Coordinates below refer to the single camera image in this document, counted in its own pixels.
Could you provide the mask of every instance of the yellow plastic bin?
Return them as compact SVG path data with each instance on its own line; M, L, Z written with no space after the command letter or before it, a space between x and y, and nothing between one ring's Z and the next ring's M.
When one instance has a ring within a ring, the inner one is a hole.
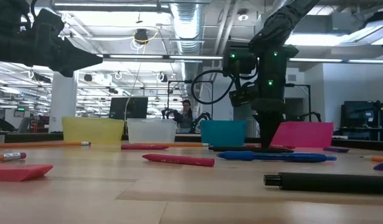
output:
M125 121L110 118L62 118L65 142L120 144Z

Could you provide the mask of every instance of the table surface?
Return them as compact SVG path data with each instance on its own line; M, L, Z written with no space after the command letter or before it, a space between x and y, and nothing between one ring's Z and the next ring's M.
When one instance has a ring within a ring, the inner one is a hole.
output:
M199 167L150 162L141 156L215 158L215 153L175 147L120 152L113 146L13 151L27 153L22 163L54 168L41 179L0 182L0 223L5 224L383 224L383 195L281 191L263 185L264 174L278 172L383 175L373 170L374 163L360 158L383 152L353 149L336 154L336 162L320 164L217 159L215 167Z

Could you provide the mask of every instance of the person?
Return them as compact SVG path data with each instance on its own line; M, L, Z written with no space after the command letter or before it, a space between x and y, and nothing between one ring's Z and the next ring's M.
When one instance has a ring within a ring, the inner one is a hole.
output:
M191 110L191 103L189 100L183 102L182 118L179 123L180 133L189 133L191 130L192 122L197 118L197 115Z

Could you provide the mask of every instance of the blue marker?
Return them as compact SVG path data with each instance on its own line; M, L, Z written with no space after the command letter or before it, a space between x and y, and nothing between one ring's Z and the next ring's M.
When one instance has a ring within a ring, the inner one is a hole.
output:
M335 156L326 156L317 153L286 153L286 154L274 154L274 153L258 153L252 151L227 151L221 152L217 157L228 160L263 160L263 161L288 161L288 162L325 162L335 161Z

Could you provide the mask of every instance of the teal plastic bin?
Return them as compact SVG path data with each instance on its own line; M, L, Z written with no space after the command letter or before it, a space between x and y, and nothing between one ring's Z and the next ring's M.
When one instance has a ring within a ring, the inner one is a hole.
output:
M243 146L246 121L201 121L202 143L210 146Z

